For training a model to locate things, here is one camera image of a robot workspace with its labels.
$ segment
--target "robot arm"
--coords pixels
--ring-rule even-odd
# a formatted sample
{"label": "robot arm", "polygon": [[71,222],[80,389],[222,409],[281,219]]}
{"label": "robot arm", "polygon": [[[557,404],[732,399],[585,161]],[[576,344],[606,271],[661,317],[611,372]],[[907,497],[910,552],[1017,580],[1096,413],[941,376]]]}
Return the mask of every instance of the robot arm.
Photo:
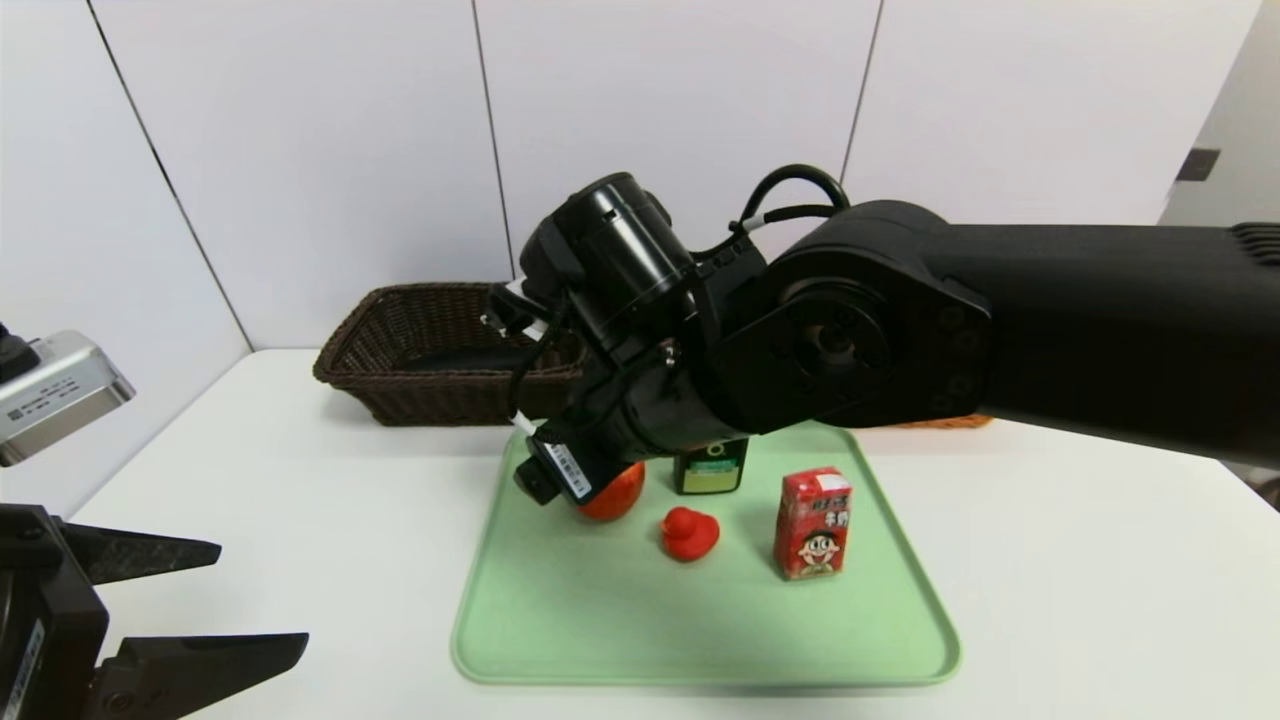
{"label": "robot arm", "polygon": [[[756,215],[790,177],[832,206]],[[849,208],[800,165],[760,187],[708,252],[625,173],[539,225],[520,306],[591,359],[527,441],[516,480],[535,500],[585,503],[631,462],[814,418],[986,413],[1280,464],[1280,225],[951,225],[905,202]],[[765,264],[746,232],[771,215],[831,218]],[[527,324],[509,292],[492,324]]]}

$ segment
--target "red rubber duck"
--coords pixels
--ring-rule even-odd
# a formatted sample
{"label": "red rubber duck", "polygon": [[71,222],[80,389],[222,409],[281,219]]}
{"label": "red rubber duck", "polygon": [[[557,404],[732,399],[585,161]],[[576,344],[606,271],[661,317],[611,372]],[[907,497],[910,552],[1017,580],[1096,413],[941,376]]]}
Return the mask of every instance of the red rubber duck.
{"label": "red rubber duck", "polygon": [[660,527],[667,555],[685,562],[707,555],[719,539],[716,518],[687,507],[672,507]]}

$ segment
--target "green bottle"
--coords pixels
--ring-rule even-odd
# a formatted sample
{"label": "green bottle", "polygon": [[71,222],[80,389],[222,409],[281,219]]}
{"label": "green bottle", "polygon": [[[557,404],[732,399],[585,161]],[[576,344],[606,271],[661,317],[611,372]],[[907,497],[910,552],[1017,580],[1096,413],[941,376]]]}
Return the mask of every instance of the green bottle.
{"label": "green bottle", "polygon": [[677,495],[733,492],[742,482],[746,465],[746,439],[708,445],[676,456]]}

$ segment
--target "green tray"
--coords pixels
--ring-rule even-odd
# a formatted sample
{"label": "green tray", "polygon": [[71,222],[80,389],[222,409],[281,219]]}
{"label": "green tray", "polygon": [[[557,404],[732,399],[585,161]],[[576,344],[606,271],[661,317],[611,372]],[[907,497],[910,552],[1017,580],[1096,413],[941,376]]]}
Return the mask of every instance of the green tray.
{"label": "green tray", "polygon": [[[883,687],[938,683],[960,641],[847,432],[804,424],[751,439],[740,489],[677,496],[671,460],[613,523],[539,507],[507,445],[489,524],[453,629],[467,678],[509,684]],[[854,484],[845,571],[785,582],[773,557],[782,475],[835,465]],[[676,505],[716,515],[695,562],[660,548]]]}

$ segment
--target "white table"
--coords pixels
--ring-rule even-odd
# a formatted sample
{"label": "white table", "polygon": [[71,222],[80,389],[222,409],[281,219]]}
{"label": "white table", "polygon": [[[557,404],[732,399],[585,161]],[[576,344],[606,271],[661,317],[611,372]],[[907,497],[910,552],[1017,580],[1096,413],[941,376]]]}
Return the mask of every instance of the white table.
{"label": "white table", "polygon": [[74,518],[224,546],[101,588],[111,653],[311,632],[297,667],[200,717],[1280,717],[1280,516],[1215,461],[1014,423],[859,433],[961,637],[942,685],[472,684],[449,633],[509,430],[378,427],[314,357],[239,363]]}

